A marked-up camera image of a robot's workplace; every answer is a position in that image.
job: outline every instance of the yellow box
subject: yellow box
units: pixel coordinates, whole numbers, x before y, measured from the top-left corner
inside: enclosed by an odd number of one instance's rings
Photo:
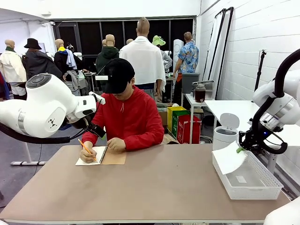
[[[172,132],[173,111],[186,110],[182,106],[168,107],[168,129]]]

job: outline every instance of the hand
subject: hand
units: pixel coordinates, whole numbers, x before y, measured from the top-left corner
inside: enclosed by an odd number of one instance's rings
[[[86,141],[85,143],[83,143],[84,146],[90,151],[90,153],[87,152],[87,150],[85,148],[83,148],[80,152],[80,158],[83,162],[85,163],[92,163],[95,162],[95,158],[97,153],[92,149],[93,147],[93,143]]]
[[[114,137],[111,140],[109,140],[107,142],[107,146],[114,151],[123,151],[126,149],[125,141],[117,137]]]
[[[64,81],[67,81],[67,79],[66,79],[66,74],[64,74],[63,76],[62,76],[62,78],[64,79]]]

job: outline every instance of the black jacket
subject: black jacket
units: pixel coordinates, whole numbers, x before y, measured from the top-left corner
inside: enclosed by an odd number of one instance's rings
[[[83,69],[83,62],[78,58],[77,56],[74,56],[74,60],[77,66],[78,70]],[[56,52],[54,55],[54,63],[57,66],[58,69],[62,72],[62,74],[65,74],[68,70],[73,70],[73,68],[69,67],[67,65],[67,59],[68,59],[68,54],[64,54],[61,52]]]
[[[52,59],[41,51],[26,52],[22,56],[22,63],[26,70],[27,80],[41,73],[53,74],[59,79],[62,77],[62,72],[56,67]]]
[[[106,46],[102,48],[102,51],[98,54],[96,60],[97,73],[112,59],[119,57],[119,50],[115,47]]]

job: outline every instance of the hawaiian shirt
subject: hawaiian shirt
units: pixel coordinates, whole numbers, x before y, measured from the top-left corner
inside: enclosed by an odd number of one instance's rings
[[[199,49],[192,41],[187,42],[178,54],[178,58],[183,60],[178,72],[194,73],[198,65]]]

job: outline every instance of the white shirt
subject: white shirt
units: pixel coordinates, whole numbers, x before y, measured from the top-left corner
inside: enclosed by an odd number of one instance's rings
[[[22,83],[27,81],[21,57],[15,52],[5,50],[0,56],[0,72],[8,83]]]
[[[160,49],[146,37],[138,36],[120,50],[120,58],[130,62],[135,70],[135,84],[155,83],[162,80],[160,89],[165,91],[165,68]]]

